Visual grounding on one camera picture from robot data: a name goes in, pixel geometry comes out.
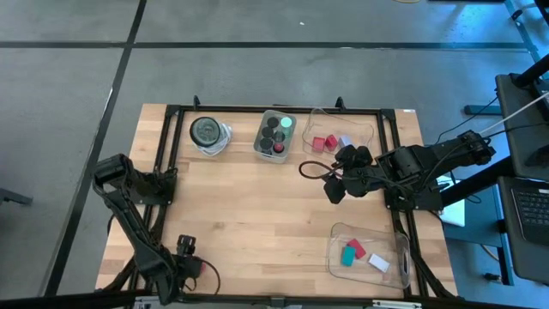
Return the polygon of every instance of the white block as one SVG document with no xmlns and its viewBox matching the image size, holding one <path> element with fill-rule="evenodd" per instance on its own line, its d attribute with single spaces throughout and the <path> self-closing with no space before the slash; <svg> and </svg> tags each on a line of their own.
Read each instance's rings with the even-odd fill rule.
<svg viewBox="0 0 549 309">
<path fill-rule="evenodd" d="M 349 137 L 349 136 L 340 136 L 340 139 L 339 139 L 338 143 L 340 144 L 340 148 L 348 146 L 348 145 L 352 144 L 351 143 L 351 137 Z"/>
<path fill-rule="evenodd" d="M 374 265 L 378 270 L 381 270 L 382 272 L 387 272 L 387 270 L 389 269 L 389 263 L 373 253 L 370 256 L 368 263 Z"/>
</svg>

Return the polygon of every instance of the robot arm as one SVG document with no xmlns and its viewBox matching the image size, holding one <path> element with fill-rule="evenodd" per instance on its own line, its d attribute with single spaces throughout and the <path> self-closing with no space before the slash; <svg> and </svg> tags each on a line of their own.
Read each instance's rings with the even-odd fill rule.
<svg viewBox="0 0 549 309">
<path fill-rule="evenodd" d="M 95 192 L 120 223 L 134 248 L 133 262 L 155 285 L 162 305 L 179 295 L 187 278 L 200 275 L 202 260 L 192 256 L 196 239 L 186 235 L 179 236 L 178 254 L 172 255 L 148 231 L 134 203 L 167 204 L 172 200 L 173 181 L 175 171 L 141 173 L 123 154 L 99 162 L 94 174 Z M 107 192 L 107 186 L 113 190 Z"/>
<path fill-rule="evenodd" d="M 339 203 L 345 192 L 363 197 L 386 189 L 390 208 L 442 210 L 439 193 L 444 186 L 438 185 L 437 177 L 457 167 L 484 165 L 495 153 L 485 138 L 471 130 L 433 146 L 399 147 L 378 156 L 375 165 L 367 147 L 350 145 L 335 155 L 334 169 L 318 178 L 326 182 L 324 190 L 332 203 Z M 314 161 L 299 167 L 302 175 L 303 165 L 309 163 Z"/>
</svg>

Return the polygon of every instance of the plastic tray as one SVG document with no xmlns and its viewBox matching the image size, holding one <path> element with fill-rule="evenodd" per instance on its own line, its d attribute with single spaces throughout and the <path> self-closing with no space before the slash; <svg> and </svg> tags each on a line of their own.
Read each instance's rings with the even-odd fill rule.
<svg viewBox="0 0 549 309">
<path fill-rule="evenodd" d="M 315 155 L 323 160 L 333 161 L 334 155 L 340 150 L 339 145 L 332 151 L 329 151 L 326 147 L 323 151 L 316 151 L 313 148 L 313 139 L 315 137 L 327 138 L 329 135 L 334 135 L 338 141 L 340 136 L 349 136 L 354 147 L 368 147 L 374 135 L 374 128 L 371 124 L 358 124 L 328 115 L 321 108 L 313 109 L 303 130 L 303 150 L 307 154 Z"/>
<path fill-rule="evenodd" d="M 264 138 L 264 136 L 262 135 L 262 129 L 267 127 L 267 120 L 271 117 L 277 118 L 279 120 L 279 124 L 274 128 L 274 131 L 286 132 L 284 141 L 282 142 L 282 144 L 284 145 L 284 150 L 279 154 L 275 153 L 275 151 L 271 151 L 271 154 L 265 154 L 262 152 L 262 149 L 259 146 L 259 142 Z M 285 117 L 288 117 L 292 120 L 292 126 L 290 126 L 289 129 L 283 129 L 281 126 L 281 119 Z M 295 131 L 296 123 L 297 123 L 297 119 L 292 115 L 286 114 L 284 112 L 273 111 L 273 110 L 265 111 L 263 113 L 263 117 L 261 119 L 259 129 L 257 130 L 256 140 L 254 141 L 254 146 L 253 146 L 257 156 L 269 162 L 279 163 L 279 164 L 284 163 L 284 161 L 288 157 L 288 153 L 290 152 L 290 145 L 292 145 L 292 137 L 293 137 L 293 132 Z"/>
<path fill-rule="evenodd" d="M 366 254 L 361 259 L 355 258 L 351 266 L 344 266 L 341 264 L 341 254 L 352 239 L 362 245 Z M 372 254 L 389 263 L 386 272 L 368 263 Z M 332 227 L 326 266 L 333 276 L 392 288 L 406 288 L 410 284 L 409 261 L 409 241 L 401 233 L 378 232 L 344 223 L 336 223 Z"/>
</svg>

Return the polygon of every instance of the wooden table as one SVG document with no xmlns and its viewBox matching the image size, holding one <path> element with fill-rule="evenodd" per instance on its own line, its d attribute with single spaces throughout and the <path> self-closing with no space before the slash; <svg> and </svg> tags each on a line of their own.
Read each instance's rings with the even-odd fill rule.
<svg viewBox="0 0 549 309">
<path fill-rule="evenodd" d="M 130 151 L 130 158 L 141 171 L 152 171 L 165 109 L 166 105 L 161 104 L 143 105 Z M 422 144 L 415 111 L 395 112 L 401 144 Z M 202 116 L 229 124 L 234 132 L 228 147 L 214 158 L 202 155 L 190 140 L 190 124 Z M 393 232 L 382 191 L 370 192 L 362 198 L 347 195 L 340 204 L 331 204 L 321 180 L 304 179 L 298 173 L 300 162 L 316 159 L 302 147 L 300 132 L 308 115 L 295 114 L 298 128 L 290 155 L 282 165 L 257 158 L 252 149 L 261 116 L 254 112 L 185 113 L 177 159 L 178 186 L 166 216 L 162 243 L 175 252 L 180 234 L 195 236 L 196 255 L 211 262 L 220 272 L 220 294 L 402 297 L 400 289 L 336 278 L 325 267 L 330 228 L 336 222 Z M 342 117 L 371 124 L 374 137 L 370 151 L 374 156 L 381 154 L 375 117 Z M 385 127 L 392 148 L 389 124 Z M 173 129 L 168 141 L 172 140 L 172 134 Z M 426 211 L 416 211 L 415 219 L 423 258 L 455 294 L 440 221 Z M 115 220 L 97 288 L 110 283 L 132 254 L 130 242 Z M 413 292 L 417 293 L 413 270 L 412 278 Z M 216 285 L 214 272 L 207 269 L 197 280 L 196 292 L 213 293 Z"/>
</svg>

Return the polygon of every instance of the green bottle cap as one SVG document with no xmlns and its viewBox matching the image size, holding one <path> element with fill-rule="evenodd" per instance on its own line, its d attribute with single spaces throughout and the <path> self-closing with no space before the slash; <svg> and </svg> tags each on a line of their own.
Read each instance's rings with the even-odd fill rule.
<svg viewBox="0 0 549 309">
<path fill-rule="evenodd" d="M 282 128 L 289 128 L 292 126 L 292 120 L 289 117 L 284 117 L 281 119 Z"/>
</svg>

